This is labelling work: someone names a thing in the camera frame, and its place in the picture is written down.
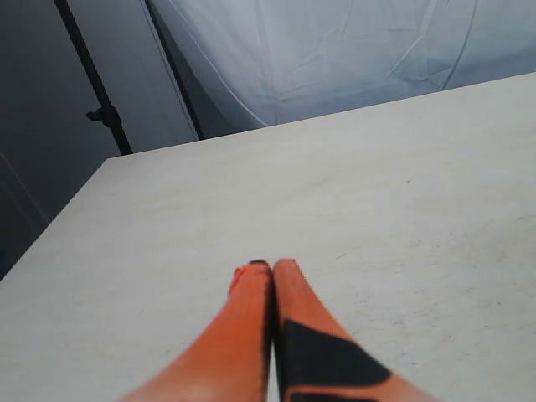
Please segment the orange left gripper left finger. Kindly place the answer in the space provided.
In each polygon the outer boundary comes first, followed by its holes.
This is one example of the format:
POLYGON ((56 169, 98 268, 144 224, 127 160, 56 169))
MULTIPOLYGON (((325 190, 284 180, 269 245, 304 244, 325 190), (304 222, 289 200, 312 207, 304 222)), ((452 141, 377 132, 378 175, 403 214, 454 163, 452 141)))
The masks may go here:
POLYGON ((265 401, 271 348, 271 268, 237 268, 228 298, 201 335, 124 401, 265 401))

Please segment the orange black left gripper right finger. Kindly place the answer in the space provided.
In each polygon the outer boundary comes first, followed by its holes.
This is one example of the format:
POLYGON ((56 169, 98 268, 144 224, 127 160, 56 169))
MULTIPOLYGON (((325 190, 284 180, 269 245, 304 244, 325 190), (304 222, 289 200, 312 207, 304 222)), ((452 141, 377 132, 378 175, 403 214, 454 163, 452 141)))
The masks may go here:
POLYGON ((356 343, 293 259, 273 268, 281 401, 435 401, 356 343))

